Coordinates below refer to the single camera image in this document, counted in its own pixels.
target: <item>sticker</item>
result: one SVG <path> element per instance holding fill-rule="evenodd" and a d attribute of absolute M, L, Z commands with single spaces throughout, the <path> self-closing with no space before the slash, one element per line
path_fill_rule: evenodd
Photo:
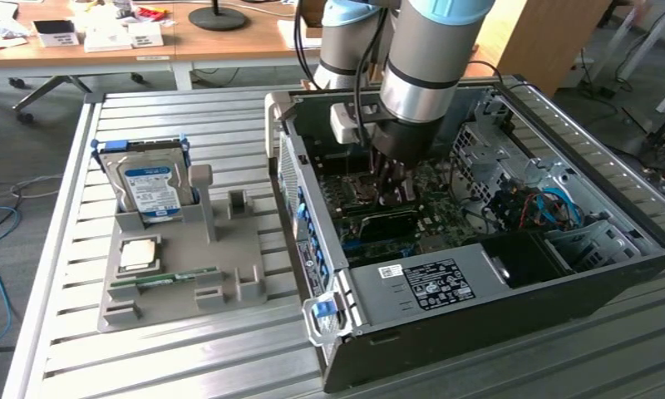
<path fill-rule="evenodd" d="M 125 171 L 137 210 L 158 221 L 172 219 L 172 215 L 180 211 L 177 190 L 168 184 L 172 177 L 173 173 L 168 167 Z"/>
<path fill-rule="evenodd" d="M 134 59 L 137 61 L 166 61 L 169 56 L 138 56 Z"/>
<path fill-rule="evenodd" d="M 382 266 L 378 268 L 378 274 L 381 278 L 397 277 L 404 275 L 400 264 L 393 264 L 392 266 Z"/>
<path fill-rule="evenodd" d="M 424 310 L 476 297 L 453 259 L 405 268 L 404 274 L 418 306 Z"/>

